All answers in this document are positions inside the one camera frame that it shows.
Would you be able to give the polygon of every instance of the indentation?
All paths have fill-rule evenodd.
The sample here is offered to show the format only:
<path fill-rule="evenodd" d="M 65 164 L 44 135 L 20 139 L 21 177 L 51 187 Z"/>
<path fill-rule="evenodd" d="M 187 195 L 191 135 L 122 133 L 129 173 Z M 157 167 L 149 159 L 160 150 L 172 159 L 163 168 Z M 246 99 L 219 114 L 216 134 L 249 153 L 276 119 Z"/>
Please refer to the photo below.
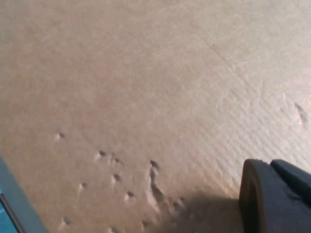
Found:
<path fill-rule="evenodd" d="M 159 164 L 156 161 L 154 161 L 154 160 L 150 161 L 150 167 L 154 168 L 154 169 L 156 169 L 158 171 L 160 170 Z"/>
<path fill-rule="evenodd" d="M 121 182 L 122 180 L 121 180 L 121 176 L 119 175 L 119 174 L 113 174 L 112 176 L 111 176 L 111 182 L 112 182 L 112 184 L 115 184 L 115 183 L 117 183 L 117 182 Z"/>
<path fill-rule="evenodd" d="M 106 156 L 106 153 L 103 150 L 99 150 L 95 155 L 95 161 L 102 159 Z"/>
<path fill-rule="evenodd" d="M 180 205 L 176 201 L 173 202 L 173 207 L 176 212 L 179 212 L 181 210 Z"/>
<path fill-rule="evenodd" d="M 67 216 L 64 216 L 62 218 L 62 222 L 61 222 L 61 224 L 59 226 L 59 230 L 63 230 L 65 227 L 69 226 L 70 224 L 71 224 L 70 218 L 67 217 Z"/>
<path fill-rule="evenodd" d="M 115 227 L 109 227 L 107 233 L 120 233 L 120 231 Z"/>
<path fill-rule="evenodd" d="M 65 216 L 63 217 L 63 222 L 66 226 L 70 225 L 71 224 L 71 220 L 69 217 Z"/>
<path fill-rule="evenodd" d="M 131 191 L 126 192 L 125 196 L 124 196 L 124 200 L 125 201 L 135 201 L 136 197 L 134 195 L 134 193 L 132 193 Z"/>
<path fill-rule="evenodd" d="M 150 226 L 150 223 L 148 221 L 145 221 L 145 220 L 141 221 L 141 230 L 142 231 L 147 230 L 149 228 L 149 226 Z"/>
<path fill-rule="evenodd" d="M 58 133 L 55 137 L 56 140 L 60 140 L 60 139 L 64 139 L 65 138 L 65 134 L 64 133 Z"/>
<path fill-rule="evenodd" d="M 79 190 L 84 190 L 87 188 L 87 183 L 86 182 L 82 182 L 79 184 Z"/>

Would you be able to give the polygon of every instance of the cardboard surface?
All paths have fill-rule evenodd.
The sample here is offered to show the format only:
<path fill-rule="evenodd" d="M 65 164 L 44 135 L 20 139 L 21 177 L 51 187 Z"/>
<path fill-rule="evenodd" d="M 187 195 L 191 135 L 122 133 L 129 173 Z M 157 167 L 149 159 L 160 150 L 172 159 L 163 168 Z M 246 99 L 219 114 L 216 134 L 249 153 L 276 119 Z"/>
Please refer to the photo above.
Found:
<path fill-rule="evenodd" d="M 246 158 L 311 171 L 310 10 L 1 1 L 0 151 L 44 225 L 242 232 Z"/>

